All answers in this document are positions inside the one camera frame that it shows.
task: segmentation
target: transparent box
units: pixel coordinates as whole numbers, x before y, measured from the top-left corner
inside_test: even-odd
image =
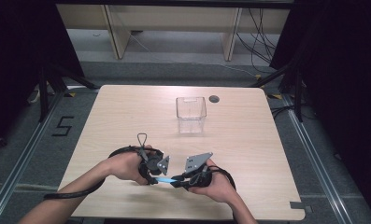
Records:
[[[176,103],[179,132],[202,133],[207,115],[205,97],[179,97]]]

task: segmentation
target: human hand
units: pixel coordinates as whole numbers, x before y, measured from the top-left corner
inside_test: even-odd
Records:
[[[145,146],[145,152],[150,154],[148,148],[152,146]],[[108,175],[115,175],[117,178],[122,180],[133,180],[139,185],[148,184],[147,179],[141,176],[138,172],[139,163],[142,159],[135,152],[123,152],[111,158],[104,160],[103,162],[108,167]]]
[[[218,169],[212,160],[207,160],[206,164],[210,170]],[[212,173],[211,183],[208,187],[192,187],[189,188],[189,191],[195,194],[206,195],[218,203],[229,203],[238,195],[228,178],[219,172]]]

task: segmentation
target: wooden table top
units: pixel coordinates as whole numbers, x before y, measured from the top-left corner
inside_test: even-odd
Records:
[[[216,95],[217,103],[208,98]],[[206,98],[202,133],[179,133],[177,97]],[[168,175],[180,175],[188,156],[213,152],[217,165],[235,180],[238,193],[259,220],[300,220],[303,209],[264,92],[254,88],[114,86],[101,88],[78,140],[61,187],[95,166],[117,148],[146,145],[170,155]],[[138,186],[108,177],[74,217],[232,219],[226,204],[159,183]]]

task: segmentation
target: forearm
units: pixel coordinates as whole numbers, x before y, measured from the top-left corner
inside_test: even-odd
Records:
[[[100,162],[58,193],[71,193],[88,189],[108,176],[108,167]],[[86,197],[45,200],[31,210],[20,223],[65,223]]]
[[[240,195],[236,194],[235,197],[228,203],[232,208],[235,219],[239,224],[256,224],[258,223],[249,208],[246,206]]]

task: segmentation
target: person's left hand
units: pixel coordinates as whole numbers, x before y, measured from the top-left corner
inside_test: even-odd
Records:
[[[133,180],[139,185],[146,185],[148,184],[147,179],[138,172],[141,161],[141,157],[136,152],[123,152],[106,159],[104,162],[108,165],[110,175],[115,175],[122,180]]]

